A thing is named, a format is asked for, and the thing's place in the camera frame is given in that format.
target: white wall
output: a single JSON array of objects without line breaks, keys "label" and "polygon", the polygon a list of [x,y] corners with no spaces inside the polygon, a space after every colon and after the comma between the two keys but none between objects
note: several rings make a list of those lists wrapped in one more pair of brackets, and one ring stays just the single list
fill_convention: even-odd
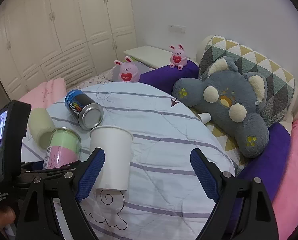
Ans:
[{"label": "white wall", "polygon": [[[132,0],[132,6],[139,46],[182,43],[194,58],[202,39],[220,35],[269,57],[298,82],[298,12],[290,0]],[[169,24],[186,26],[186,34],[170,33]]]}]

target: pink label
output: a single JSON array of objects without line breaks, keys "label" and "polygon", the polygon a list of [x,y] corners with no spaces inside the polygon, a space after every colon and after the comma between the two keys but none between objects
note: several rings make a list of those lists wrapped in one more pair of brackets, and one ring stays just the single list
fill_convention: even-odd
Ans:
[{"label": "pink label", "polygon": [[43,169],[55,169],[68,163],[76,162],[78,156],[68,148],[61,146],[50,146],[43,163]]}]

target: pink towel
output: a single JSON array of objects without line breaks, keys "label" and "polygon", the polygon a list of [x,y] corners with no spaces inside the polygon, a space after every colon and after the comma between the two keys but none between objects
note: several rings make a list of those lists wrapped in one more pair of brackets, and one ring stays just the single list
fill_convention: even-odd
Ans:
[{"label": "pink towel", "polygon": [[38,107],[48,108],[53,103],[65,97],[66,94],[65,80],[63,78],[57,78],[41,83],[20,98],[19,101],[31,104],[32,109]]},{"label": "pink towel", "polygon": [[298,225],[298,120],[291,132],[291,147],[286,172],[273,200],[279,240],[286,240]]}]

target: red heart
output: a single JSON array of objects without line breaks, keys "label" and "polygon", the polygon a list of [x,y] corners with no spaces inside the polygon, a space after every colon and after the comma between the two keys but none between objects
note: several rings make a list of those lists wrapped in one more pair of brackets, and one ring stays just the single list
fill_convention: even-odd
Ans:
[{"label": "red heart", "polygon": [[174,55],[174,56],[172,57],[172,59],[173,59],[173,61],[174,61],[175,63],[177,63],[177,64],[181,61],[181,57],[180,57],[180,56],[176,56],[176,55]]},{"label": "red heart", "polygon": [[124,80],[124,81],[130,81],[132,79],[132,74],[129,72],[127,74],[125,73],[122,73],[121,74],[121,78]]}]

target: pink bunny toy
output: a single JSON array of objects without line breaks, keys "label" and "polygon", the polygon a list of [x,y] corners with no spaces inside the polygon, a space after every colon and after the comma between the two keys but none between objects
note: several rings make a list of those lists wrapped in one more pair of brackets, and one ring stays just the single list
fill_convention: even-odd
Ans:
[{"label": "pink bunny toy", "polygon": [[137,66],[133,63],[130,57],[125,57],[125,60],[125,63],[122,63],[119,60],[114,61],[116,65],[120,66],[118,80],[138,82],[140,79],[140,74]]},{"label": "pink bunny toy", "polygon": [[176,49],[175,46],[170,45],[170,48],[173,50],[173,54],[170,58],[170,67],[174,68],[175,66],[178,66],[178,70],[182,70],[184,66],[188,63],[188,57],[185,53],[184,47],[179,44],[179,49]]}]

